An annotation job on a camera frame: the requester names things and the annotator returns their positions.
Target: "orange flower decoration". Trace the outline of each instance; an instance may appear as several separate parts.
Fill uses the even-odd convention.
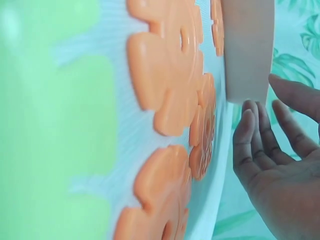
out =
[[[225,30],[221,0],[211,0],[212,35],[217,56],[224,54]]]
[[[183,240],[191,195],[185,148],[156,150],[137,175],[134,194],[142,207],[122,210],[114,240]]]
[[[215,133],[216,90],[214,77],[206,74],[198,91],[199,105],[190,126],[189,144],[194,146],[189,157],[192,177],[201,180],[207,172]]]
[[[143,110],[153,110],[154,128],[180,136],[198,105],[203,77],[202,19],[195,0],[127,0],[129,12],[149,23],[149,32],[127,43],[133,87]]]

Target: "palm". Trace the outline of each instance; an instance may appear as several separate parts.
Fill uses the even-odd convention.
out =
[[[301,161],[281,151],[265,108],[247,101],[233,136],[234,170],[277,239],[295,240],[309,231],[314,223],[310,216],[320,209],[315,201],[320,199],[320,147],[303,133],[283,103],[276,101],[273,109]]]

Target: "beige cardboard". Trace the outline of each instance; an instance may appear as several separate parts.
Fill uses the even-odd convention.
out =
[[[227,100],[266,103],[271,71],[274,0],[222,0]]]

